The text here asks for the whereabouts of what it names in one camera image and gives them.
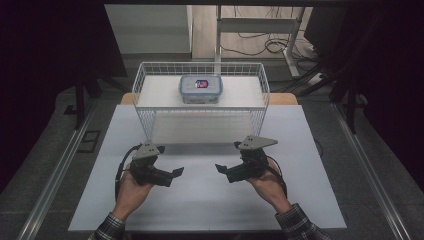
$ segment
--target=white wire basket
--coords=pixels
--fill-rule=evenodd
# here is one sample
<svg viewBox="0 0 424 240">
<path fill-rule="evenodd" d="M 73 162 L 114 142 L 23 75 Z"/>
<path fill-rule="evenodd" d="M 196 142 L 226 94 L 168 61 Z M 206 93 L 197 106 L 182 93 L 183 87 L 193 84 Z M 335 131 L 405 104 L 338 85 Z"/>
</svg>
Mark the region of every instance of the white wire basket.
<svg viewBox="0 0 424 240">
<path fill-rule="evenodd" d="M 216 104 L 184 104 L 181 76 L 219 74 L 223 92 Z M 133 103 L 146 137 L 155 144 L 233 143 L 260 135 L 269 103 L 261 63 L 143 62 Z"/>
</svg>

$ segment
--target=wall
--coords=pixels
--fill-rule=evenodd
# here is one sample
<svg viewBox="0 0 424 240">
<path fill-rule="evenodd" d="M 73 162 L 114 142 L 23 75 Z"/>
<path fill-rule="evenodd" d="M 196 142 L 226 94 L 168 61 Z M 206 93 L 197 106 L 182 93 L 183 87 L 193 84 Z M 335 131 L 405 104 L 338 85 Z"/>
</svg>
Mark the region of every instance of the wall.
<svg viewBox="0 0 424 240">
<path fill-rule="evenodd" d="M 191 52 L 191 6 L 105 7 L 121 54 Z"/>
</svg>

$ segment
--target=hand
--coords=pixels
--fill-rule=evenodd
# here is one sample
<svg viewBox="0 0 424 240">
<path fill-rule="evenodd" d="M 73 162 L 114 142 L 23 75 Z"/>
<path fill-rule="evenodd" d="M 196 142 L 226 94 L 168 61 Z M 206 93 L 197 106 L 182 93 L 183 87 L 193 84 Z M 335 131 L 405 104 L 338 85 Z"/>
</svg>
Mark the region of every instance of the hand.
<svg viewBox="0 0 424 240">
<path fill-rule="evenodd" d="M 118 199 L 112 211 L 113 216 L 125 222 L 128 216 L 146 200 L 153 184 L 139 185 L 128 171 L 129 164 L 121 178 Z"/>
<path fill-rule="evenodd" d="M 279 171 L 274 161 L 268 158 L 269 166 L 272 167 L 275 171 Z M 252 184 L 255 188 L 258 195 L 271 204 L 275 211 L 279 214 L 286 213 L 292 208 L 290 202 L 287 200 L 286 195 L 284 195 L 283 188 L 280 185 L 280 182 L 274 174 L 269 171 L 259 178 L 249 178 L 247 181 Z"/>
</svg>

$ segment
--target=dark background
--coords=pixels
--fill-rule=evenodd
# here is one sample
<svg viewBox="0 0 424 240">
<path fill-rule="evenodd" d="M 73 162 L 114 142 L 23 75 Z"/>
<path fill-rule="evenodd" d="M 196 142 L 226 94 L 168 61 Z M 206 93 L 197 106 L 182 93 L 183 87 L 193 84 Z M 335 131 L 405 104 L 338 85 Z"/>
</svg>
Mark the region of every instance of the dark background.
<svg viewBox="0 0 424 240">
<path fill-rule="evenodd" d="M 365 115 L 424 190 L 424 8 L 392 5 L 358 64 Z"/>
<path fill-rule="evenodd" d="M 3 190 L 55 109 L 56 96 L 95 80 L 126 76 L 103 4 L 6 2 L 0 6 Z"/>
</svg>

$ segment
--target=plaid sleeve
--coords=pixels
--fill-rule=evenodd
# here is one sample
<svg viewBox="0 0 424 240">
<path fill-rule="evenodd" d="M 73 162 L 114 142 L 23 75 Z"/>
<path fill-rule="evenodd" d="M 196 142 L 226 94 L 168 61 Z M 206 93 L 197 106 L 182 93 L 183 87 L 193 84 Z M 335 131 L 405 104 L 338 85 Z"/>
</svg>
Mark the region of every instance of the plaid sleeve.
<svg viewBox="0 0 424 240">
<path fill-rule="evenodd" d="M 285 214 L 276 214 L 278 223 L 289 240 L 329 240 L 330 236 L 315 224 L 303 212 L 299 204 L 293 204 L 292 209 Z"/>
<path fill-rule="evenodd" d="M 105 221 L 88 240 L 118 240 L 122 239 L 124 232 L 125 223 L 109 213 Z"/>
</svg>

